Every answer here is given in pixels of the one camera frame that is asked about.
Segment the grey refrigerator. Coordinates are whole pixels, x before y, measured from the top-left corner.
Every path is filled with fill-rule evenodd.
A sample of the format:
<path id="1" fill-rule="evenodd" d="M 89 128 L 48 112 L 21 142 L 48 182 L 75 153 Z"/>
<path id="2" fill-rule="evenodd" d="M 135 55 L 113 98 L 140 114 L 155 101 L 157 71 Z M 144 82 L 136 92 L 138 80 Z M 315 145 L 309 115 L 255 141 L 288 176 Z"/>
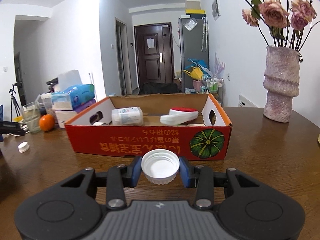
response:
<path id="1" fill-rule="evenodd" d="M 191 71 L 191 60 L 205 62 L 209 68 L 209 52 L 206 48 L 206 31 L 203 31 L 204 19 L 202 16 L 196 18 L 178 19 L 180 55 L 181 55 L 181 79 L 182 92 L 189 93 L 193 89 L 193 81 L 183 70 Z"/>

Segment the dried pink flowers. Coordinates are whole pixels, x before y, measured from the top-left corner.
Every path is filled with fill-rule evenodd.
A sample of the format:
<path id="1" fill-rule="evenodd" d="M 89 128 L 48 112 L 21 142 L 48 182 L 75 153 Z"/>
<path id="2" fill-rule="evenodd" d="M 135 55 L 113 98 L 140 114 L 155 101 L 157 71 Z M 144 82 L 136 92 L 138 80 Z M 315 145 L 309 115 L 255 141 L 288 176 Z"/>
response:
<path id="1" fill-rule="evenodd" d="M 247 25 L 261 29 L 266 25 L 276 47 L 288 47 L 300 52 L 312 29 L 319 24 L 315 21 L 317 12 L 312 0 L 244 0 L 248 9 L 241 14 Z"/>

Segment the white screw cap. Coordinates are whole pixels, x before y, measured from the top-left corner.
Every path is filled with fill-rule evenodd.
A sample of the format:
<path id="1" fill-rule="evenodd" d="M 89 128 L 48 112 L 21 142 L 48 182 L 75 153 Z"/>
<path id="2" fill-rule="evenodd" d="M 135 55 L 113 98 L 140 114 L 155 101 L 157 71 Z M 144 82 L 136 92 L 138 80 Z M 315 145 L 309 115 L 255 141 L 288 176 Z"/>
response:
<path id="1" fill-rule="evenodd" d="M 180 169 L 180 160 L 174 152 L 155 149 L 142 157 L 141 169 L 148 181 L 165 185 L 175 179 Z"/>

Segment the red cardboard box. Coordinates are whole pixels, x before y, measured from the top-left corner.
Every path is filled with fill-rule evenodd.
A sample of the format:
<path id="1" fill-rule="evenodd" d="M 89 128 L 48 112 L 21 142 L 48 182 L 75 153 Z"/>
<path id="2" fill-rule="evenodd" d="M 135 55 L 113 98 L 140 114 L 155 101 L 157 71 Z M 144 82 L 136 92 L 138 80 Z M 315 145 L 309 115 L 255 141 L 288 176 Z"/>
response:
<path id="1" fill-rule="evenodd" d="M 113 109 L 139 107 L 143 125 L 113 125 Z M 174 107 L 199 111 L 197 119 L 167 126 L 160 117 Z M 93 126 L 106 122 L 108 126 Z M 150 94 L 104 98 L 69 119 L 65 128 L 75 152 L 127 157 L 166 149 L 188 160 L 223 160 L 232 122 L 211 94 Z"/>

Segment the clear food container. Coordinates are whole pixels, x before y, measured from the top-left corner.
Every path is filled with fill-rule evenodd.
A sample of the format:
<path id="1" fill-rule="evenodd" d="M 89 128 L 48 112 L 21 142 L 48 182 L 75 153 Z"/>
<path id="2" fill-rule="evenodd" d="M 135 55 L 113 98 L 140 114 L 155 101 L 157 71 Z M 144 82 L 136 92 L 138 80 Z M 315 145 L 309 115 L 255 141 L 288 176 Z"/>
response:
<path id="1" fill-rule="evenodd" d="M 46 113 L 52 115 L 53 117 L 56 117 L 55 111 L 53 110 L 53 105 L 52 105 L 52 93 L 41 94 L 41 100 L 46 109 Z"/>

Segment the white red lint brush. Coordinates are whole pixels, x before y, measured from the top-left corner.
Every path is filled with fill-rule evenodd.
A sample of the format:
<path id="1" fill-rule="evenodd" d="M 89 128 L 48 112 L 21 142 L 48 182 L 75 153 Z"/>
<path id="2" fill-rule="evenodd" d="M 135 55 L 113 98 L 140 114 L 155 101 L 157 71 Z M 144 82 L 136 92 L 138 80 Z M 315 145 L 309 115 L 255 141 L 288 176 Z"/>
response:
<path id="1" fill-rule="evenodd" d="M 199 111 L 193 108 L 174 107 L 169 114 L 160 117 L 160 123 L 167 126 L 181 125 L 197 119 Z"/>

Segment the dark brown door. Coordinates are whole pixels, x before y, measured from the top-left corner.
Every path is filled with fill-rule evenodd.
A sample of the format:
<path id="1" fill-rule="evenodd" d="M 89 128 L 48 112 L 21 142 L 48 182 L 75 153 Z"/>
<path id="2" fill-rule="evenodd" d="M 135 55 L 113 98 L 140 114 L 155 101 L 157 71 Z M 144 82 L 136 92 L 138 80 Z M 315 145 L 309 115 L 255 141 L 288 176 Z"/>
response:
<path id="1" fill-rule="evenodd" d="M 138 81 L 172 83 L 174 51 L 171 23 L 154 23 L 134 27 Z"/>

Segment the large white cap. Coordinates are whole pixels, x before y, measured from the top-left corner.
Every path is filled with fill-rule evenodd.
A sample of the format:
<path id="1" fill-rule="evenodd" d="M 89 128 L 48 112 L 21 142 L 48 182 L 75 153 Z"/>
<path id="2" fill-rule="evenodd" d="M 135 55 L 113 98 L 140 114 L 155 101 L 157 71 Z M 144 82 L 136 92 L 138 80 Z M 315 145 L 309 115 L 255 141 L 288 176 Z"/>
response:
<path id="1" fill-rule="evenodd" d="M 109 124 L 106 122 L 95 122 L 92 125 L 93 126 L 108 126 Z"/>

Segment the orange fruit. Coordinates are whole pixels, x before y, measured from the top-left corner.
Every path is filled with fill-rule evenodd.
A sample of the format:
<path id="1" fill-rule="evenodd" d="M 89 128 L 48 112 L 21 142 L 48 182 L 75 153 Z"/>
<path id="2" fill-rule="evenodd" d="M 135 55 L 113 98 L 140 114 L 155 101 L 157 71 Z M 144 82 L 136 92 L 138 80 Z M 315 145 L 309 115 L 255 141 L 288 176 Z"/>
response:
<path id="1" fill-rule="evenodd" d="M 49 132 L 55 127 L 55 118 L 51 114 L 43 115 L 39 120 L 39 127 L 44 132 Z"/>

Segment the clear plastic jar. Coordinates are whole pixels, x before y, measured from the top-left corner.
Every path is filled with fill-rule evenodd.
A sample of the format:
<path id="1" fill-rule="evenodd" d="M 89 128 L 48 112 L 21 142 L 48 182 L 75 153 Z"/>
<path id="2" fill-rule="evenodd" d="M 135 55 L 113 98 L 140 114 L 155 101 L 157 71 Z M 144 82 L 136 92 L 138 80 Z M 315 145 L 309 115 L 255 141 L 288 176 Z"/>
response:
<path id="1" fill-rule="evenodd" d="M 113 109 L 111 112 L 113 125 L 143 125 L 143 112 L 139 107 Z"/>

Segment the blue tissue pack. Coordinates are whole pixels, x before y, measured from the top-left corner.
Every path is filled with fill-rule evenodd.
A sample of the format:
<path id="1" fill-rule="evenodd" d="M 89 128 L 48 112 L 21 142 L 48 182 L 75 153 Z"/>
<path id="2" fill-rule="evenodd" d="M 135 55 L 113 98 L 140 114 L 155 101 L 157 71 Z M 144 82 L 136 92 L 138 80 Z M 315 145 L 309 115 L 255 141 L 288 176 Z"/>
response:
<path id="1" fill-rule="evenodd" d="M 78 70 L 70 70 L 58 75 L 59 90 L 53 92 L 53 110 L 72 111 L 95 98 L 93 84 L 83 84 Z"/>

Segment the purple white tissue pack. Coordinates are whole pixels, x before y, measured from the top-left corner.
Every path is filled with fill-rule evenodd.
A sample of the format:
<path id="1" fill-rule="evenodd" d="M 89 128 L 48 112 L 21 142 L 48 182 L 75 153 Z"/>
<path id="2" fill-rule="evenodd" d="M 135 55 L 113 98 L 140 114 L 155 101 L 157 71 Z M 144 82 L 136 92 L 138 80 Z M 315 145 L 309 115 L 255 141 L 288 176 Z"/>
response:
<path id="1" fill-rule="evenodd" d="M 65 129 L 65 123 L 76 116 L 78 113 L 83 111 L 84 109 L 88 108 L 89 106 L 93 105 L 96 103 L 95 99 L 92 99 L 88 101 L 87 103 L 77 107 L 74 110 L 55 110 L 55 115 L 57 117 L 57 122 L 58 125 L 61 129 Z"/>

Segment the small white cap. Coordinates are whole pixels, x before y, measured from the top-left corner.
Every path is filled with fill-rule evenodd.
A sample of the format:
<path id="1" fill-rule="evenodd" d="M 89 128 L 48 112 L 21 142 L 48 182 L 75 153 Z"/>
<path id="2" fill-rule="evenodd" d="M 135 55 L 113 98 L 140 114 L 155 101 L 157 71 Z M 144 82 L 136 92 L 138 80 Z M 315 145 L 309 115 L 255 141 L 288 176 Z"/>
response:
<path id="1" fill-rule="evenodd" d="M 26 152 L 27 150 L 29 150 L 29 148 L 30 148 L 30 145 L 27 141 L 24 141 L 18 145 L 18 151 L 20 153 Z"/>

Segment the clear plastic cup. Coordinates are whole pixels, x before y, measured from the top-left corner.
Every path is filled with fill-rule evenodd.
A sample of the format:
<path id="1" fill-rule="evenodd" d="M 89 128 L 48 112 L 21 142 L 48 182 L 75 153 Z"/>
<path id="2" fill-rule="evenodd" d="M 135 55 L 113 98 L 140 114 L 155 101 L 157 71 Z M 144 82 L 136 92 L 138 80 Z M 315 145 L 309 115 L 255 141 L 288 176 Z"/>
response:
<path id="1" fill-rule="evenodd" d="M 40 129 L 40 106 L 37 101 L 21 107 L 21 113 L 30 133 L 37 133 Z"/>

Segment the pink textured vase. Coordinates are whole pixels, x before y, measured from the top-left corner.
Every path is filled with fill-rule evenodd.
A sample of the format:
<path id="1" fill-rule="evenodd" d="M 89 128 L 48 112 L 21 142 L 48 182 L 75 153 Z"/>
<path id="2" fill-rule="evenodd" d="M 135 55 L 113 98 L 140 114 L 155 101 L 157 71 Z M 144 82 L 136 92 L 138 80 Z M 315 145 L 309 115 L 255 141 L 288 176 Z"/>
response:
<path id="1" fill-rule="evenodd" d="M 288 123 L 293 98 L 299 96 L 300 53 L 287 47 L 267 46 L 263 87 L 267 90 L 264 116 Z"/>

